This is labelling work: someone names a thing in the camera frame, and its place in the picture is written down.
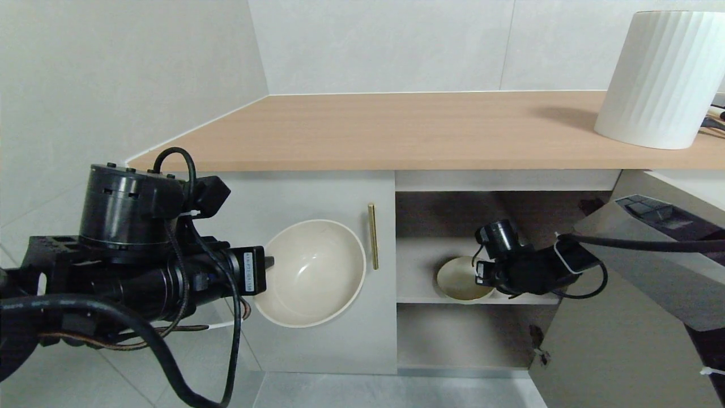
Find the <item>countertop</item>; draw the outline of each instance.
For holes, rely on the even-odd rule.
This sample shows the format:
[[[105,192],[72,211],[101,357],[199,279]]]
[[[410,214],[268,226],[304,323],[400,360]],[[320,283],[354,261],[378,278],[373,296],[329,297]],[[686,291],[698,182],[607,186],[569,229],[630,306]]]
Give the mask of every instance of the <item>countertop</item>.
[[[269,96],[130,161],[180,146],[198,171],[724,169],[725,135],[685,150],[593,131],[603,91]],[[186,169],[179,155],[165,171]]]

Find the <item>gold door handle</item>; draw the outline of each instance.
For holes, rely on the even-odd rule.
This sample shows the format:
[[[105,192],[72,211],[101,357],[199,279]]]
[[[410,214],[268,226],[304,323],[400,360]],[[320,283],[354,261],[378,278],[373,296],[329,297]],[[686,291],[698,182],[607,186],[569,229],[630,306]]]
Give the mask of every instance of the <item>gold door handle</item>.
[[[368,222],[370,222],[370,246],[373,251],[373,269],[380,268],[380,259],[378,259],[378,228],[375,223],[375,204],[368,204]]]

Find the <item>label sticker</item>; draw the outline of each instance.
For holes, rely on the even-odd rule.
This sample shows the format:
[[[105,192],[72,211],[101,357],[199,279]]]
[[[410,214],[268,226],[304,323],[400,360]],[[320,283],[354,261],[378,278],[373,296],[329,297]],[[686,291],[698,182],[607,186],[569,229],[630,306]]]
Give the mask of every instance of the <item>label sticker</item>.
[[[254,254],[244,253],[244,289],[247,292],[254,292]]]

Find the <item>floor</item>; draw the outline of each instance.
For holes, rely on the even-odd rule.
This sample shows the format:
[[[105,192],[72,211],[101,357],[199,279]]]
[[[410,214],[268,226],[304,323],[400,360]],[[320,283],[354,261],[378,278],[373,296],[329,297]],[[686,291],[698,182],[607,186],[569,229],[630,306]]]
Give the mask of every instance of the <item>floor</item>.
[[[526,378],[268,372],[254,408],[546,408]]]

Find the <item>white wall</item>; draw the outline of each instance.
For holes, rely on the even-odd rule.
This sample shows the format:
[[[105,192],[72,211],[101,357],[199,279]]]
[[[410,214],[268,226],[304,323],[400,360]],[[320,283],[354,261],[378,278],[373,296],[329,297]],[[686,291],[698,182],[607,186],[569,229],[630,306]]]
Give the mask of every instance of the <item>white wall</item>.
[[[31,235],[77,233],[91,163],[268,94],[246,1],[3,1],[0,44],[2,266],[22,261]],[[192,388],[218,400],[229,333],[170,337]],[[241,366],[235,401],[247,407],[262,374]],[[3,407],[181,405],[148,351],[39,348],[2,388]]]
[[[271,94],[606,89],[635,12],[725,12],[722,0],[249,5]]]

